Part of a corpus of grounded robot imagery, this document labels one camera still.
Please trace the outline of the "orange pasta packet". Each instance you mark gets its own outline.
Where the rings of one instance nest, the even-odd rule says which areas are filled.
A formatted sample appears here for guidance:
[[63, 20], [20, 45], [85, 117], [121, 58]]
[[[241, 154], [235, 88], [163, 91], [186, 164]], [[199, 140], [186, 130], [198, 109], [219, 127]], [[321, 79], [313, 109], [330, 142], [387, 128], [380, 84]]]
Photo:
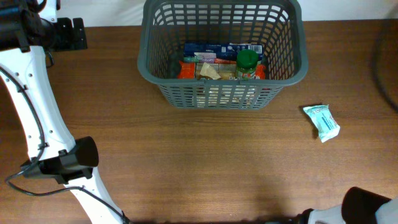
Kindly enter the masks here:
[[210, 66], [214, 68], [219, 78], [212, 78], [200, 74], [203, 63], [185, 63], [179, 61], [177, 64], [177, 74], [174, 75], [178, 79], [207, 79], [207, 80], [235, 80], [248, 79], [249, 75], [244, 74], [240, 77], [237, 75], [236, 65], [234, 63], [211, 63]]

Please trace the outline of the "brown bread bag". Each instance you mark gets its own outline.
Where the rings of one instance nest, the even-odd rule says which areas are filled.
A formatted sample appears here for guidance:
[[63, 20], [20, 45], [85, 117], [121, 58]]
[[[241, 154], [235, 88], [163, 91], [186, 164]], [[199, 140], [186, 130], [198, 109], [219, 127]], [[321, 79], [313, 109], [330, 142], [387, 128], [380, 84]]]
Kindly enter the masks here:
[[[266, 77], [265, 70], [266, 66], [258, 63], [254, 79], [264, 80]], [[210, 66], [210, 63], [203, 63], [200, 74], [212, 78], [220, 77], [216, 73], [214, 68]], [[212, 85], [207, 90], [206, 88], [198, 90], [197, 93], [198, 93], [197, 103], [199, 107], [204, 107], [205, 105], [207, 105], [208, 107], [220, 106], [225, 108], [227, 105], [231, 105], [236, 108], [244, 96], [247, 98], [246, 101], [249, 104], [249, 101], [251, 101], [254, 98], [254, 87], [251, 87], [245, 93], [245, 87], [242, 85], [237, 85], [236, 87], [232, 85], [226, 85], [225, 87]]]

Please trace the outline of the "blue tissue pack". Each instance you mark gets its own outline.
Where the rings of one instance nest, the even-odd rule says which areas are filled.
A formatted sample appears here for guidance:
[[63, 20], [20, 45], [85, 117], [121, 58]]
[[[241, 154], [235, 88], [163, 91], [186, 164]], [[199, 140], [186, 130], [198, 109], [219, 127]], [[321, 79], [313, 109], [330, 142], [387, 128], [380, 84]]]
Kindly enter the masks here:
[[237, 55], [242, 50], [253, 50], [262, 59], [264, 49], [262, 45], [255, 44], [204, 44], [185, 43], [183, 48], [183, 61], [186, 63], [216, 63], [217, 60], [236, 61]]

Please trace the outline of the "green lid jar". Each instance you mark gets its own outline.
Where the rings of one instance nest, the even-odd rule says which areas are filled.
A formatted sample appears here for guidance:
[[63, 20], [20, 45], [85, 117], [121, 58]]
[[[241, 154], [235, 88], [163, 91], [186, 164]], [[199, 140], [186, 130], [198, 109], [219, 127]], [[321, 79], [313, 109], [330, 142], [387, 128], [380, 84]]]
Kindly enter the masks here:
[[240, 51], [236, 57], [236, 78], [240, 80], [254, 79], [259, 61], [258, 54], [250, 49]]

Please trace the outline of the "grey plastic basket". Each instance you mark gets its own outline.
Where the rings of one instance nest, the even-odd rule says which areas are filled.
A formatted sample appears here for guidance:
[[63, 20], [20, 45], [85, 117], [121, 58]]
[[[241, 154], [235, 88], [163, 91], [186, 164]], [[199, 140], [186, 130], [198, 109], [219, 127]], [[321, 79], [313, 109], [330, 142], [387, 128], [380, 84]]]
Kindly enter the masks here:
[[[179, 79], [187, 43], [258, 45], [266, 76]], [[263, 108], [308, 72], [302, 9], [296, 0], [146, 1], [137, 66], [172, 106]]]

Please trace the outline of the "green white wipes packet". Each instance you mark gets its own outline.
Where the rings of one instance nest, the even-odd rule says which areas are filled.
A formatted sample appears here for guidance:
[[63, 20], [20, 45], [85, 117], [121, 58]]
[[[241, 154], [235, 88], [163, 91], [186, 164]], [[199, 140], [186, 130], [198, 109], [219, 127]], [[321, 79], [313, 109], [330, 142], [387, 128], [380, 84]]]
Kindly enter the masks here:
[[318, 129], [318, 137], [322, 143], [339, 134], [340, 126], [333, 118], [328, 105], [306, 106], [303, 112]]

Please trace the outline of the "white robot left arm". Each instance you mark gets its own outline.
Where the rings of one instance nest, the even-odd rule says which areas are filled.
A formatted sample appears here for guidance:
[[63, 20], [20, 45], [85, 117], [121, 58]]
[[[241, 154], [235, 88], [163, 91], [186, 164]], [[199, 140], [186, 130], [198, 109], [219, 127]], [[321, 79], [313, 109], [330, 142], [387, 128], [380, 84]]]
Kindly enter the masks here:
[[59, 9], [59, 1], [1, 2], [1, 80], [21, 121], [29, 157], [19, 175], [55, 179], [93, 223], [128, 223], [101, 180], [93, 138], [71, 135], [50, 86], [52, 53], [87, 47], [83, 20], [59, 18]]

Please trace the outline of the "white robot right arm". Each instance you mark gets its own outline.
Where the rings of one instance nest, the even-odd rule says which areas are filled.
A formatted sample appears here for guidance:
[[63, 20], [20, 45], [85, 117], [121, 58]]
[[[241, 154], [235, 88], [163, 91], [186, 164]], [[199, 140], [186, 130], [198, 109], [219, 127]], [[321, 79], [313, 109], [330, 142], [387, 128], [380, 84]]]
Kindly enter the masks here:
[[289, 220], [296, 224], [397, 224], [397, 199], [361, 189], [350, 188], [341, 205], [308, 209]]

